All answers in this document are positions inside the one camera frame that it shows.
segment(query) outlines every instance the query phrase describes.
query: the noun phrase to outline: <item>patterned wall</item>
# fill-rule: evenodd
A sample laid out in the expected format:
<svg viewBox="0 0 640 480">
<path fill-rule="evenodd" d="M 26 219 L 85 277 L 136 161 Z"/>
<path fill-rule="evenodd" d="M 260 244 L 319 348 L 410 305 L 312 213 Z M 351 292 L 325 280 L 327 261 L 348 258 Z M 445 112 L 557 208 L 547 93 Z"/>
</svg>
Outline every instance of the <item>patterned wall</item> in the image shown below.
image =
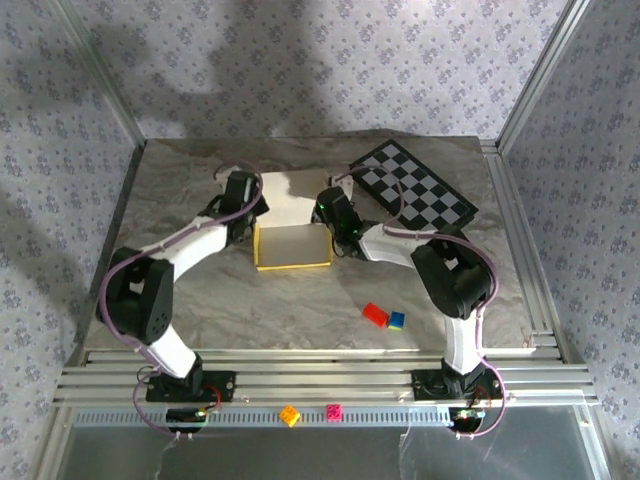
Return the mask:
<svg viewBox="0 0 640 480">
<path fill-rule="evenodd" d="M 133 145 L 46 2 L 0 2 L 0 478 L 25 478 Z"/>
<path fill-rule="evenodd" d="M 569 340 L 640 478 L 640 4 L 596 1 L 508 158 Z"/>
<path fill-rule="evenodd" d="M 566 0 L 76 0 L 148 137 L 496 138 Z"/>
</svg>

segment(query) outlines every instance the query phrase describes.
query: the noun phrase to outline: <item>small toy block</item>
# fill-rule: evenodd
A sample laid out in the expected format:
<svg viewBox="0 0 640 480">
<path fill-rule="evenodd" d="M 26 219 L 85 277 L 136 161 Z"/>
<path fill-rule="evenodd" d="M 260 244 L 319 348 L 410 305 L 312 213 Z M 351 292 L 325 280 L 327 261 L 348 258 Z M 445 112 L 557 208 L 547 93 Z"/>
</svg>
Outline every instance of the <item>small toy block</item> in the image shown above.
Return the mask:
<svg viewBox="0 0 640 480">
<path fill-rule="evenodd" d="M 329 422 L 341 422 L 342 421 L 342 405 L 327 405 L 327 421 Z"/>
<path fill-rule="evenodd" d="M 293 427 L 298 420 L 300 420 L 300 412 L 291 405 L 287 405 L 280 412 L 280 420 L 286 423 L 289 427 Z"/>
<path fill-rule="evenodd" d="M 374 303 L 368 303 L 362 314 L 380 328 L 386 327 L 389 321 L 389 314 Z"/>
<path fill-rule="evenodd" d="M 391 318 L 389 319 L 390 330 L 402 330 L 404 328 L 404 313 L 391 312 Z"/>
</svg>

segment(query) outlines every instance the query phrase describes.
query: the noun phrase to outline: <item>pink block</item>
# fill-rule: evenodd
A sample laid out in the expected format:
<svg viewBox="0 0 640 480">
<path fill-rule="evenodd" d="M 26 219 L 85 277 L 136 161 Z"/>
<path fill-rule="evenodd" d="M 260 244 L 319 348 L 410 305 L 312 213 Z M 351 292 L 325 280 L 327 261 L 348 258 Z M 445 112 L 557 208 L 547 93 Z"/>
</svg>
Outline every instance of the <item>pink block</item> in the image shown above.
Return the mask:
<svg viewBox="0 0 640 480">
<path fill-rule="evenodd" d="M 327 405 L 327 420 L 330 422 L 341 422 L 342 405 Z"/>
</svg>

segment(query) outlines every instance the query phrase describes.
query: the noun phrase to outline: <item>open box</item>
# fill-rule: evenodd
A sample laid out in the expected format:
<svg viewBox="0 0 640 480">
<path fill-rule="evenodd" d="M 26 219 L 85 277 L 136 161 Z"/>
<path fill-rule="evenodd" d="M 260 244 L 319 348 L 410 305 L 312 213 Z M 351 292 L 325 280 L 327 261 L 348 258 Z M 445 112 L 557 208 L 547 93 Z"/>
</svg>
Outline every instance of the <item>open box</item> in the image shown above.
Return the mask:
<svg viewBox="0 0 640 480">
<path fill-rule="evenodd" d="M 329 266 L 331 234 L 311 217 L 318 194 L 327 188 L 324 170 L 262 174 L 262 194 L 269 212 L 258 217 L 253 256 L 259 271 Z"/>
</svg>

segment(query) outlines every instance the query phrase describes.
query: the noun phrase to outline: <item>checkered board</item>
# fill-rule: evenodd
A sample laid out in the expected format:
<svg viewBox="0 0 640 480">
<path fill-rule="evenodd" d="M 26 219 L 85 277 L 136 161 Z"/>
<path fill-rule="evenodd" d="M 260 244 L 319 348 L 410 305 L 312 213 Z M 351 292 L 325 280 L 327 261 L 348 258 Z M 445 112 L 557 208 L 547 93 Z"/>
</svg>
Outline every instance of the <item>checkered board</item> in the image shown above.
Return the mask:
<svg viewBox="0 0 640 480">
<path fill-rule="evenodd" d="M 440 230 L 445 225 L 463 227 L 478 209 L 456 192 L 417 158 L 389 140 L 350 167 L 382 165 L 402 185 L 405 207 L 398 219 L 409 230 Z M 353 179 L 386 210 L 395 215 L 400 209 L 400 196 L 394 178 L 380 169 L 362 170 Z"/>
</svg>

